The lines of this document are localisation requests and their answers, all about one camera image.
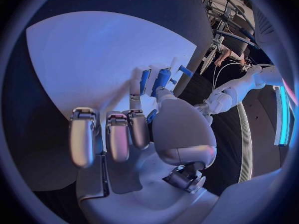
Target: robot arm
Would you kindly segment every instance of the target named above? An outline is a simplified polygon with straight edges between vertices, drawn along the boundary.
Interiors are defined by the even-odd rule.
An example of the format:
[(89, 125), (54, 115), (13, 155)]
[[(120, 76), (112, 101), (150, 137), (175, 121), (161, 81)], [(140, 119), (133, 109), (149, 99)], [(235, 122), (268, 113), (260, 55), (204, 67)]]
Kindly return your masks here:
[(283, 86), (279, 72), (274, 66), (264, 69), (254, 66), (242, 78), (231, 80), (213, 90), (204, 104), (195, 107), (204, 115), (226, 112), (241, 102), (248, 91), (261, 89), (265, 85)]

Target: white curved panel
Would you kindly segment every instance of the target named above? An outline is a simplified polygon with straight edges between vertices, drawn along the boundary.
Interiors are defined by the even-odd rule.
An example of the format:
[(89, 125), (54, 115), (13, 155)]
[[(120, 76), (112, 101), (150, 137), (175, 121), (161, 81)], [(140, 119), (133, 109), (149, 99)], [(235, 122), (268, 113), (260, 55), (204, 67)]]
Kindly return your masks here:
[[(171, 66), (179, 80), (196, 46), (178, 34), (133, 16), (82, 11), (54, 16), (26, 30), (30, 57), (57, 108), (69, 119), (76, 107), (101, 113), (129, 109), (129, 80), (134, 69)], [(175, 85), (169, 83), (171, 90)], [(142, 96), (145, 115), (154, 98)]]

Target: blue object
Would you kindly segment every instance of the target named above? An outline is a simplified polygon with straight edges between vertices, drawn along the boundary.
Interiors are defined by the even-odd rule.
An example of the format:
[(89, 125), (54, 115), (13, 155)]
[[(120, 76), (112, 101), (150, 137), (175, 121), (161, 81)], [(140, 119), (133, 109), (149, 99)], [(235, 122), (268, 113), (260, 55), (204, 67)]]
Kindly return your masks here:
[(147, 71), (143, 71), (142, 73), (142, 77), (141, 77), (141, 81), (140, 81), (140, 95), (144, 95), (144, 93), (146, 92), (146, 84), (147, 84), (147, 80), (150, 76), (150, 70)]
[(159, 86), (165, 87), (169, 78), (171, 76), (171, 71), (168, 69), (160, 70), (157, 79), (154, 82), (154, 85), (152, 87), (152, 93), (151, 97), (157, 97), (156, 89)]
[(280, 93), (281, 93), (281, 101), (282, 101), (282, 128), (281, 128), (280, 145), (287, 145), (288, 137), (289, 137), (289, 122), (290, 122), (289, 102), (288, 102), (286, 90), (283, 86), (280, 87)]
[(177, 81), (174, 80), (173, 78), (171, 78), (169, 81), (171, 81), (174, 85), (177, 83)]
[(191, 77), (193, 76), (193, 72), (188, 70), (186, 67), (184, 67), (183, 65), (181, 65), (179, 67), (179, 70), (182, 72), (182, 73), (185, 73), (187, 76)]
[(151, 123), (155, 117), (155, 115), (157, 114), (157, 110), (154, 109), (152, 112), (150, 112), (147, 116), (147, 123)]

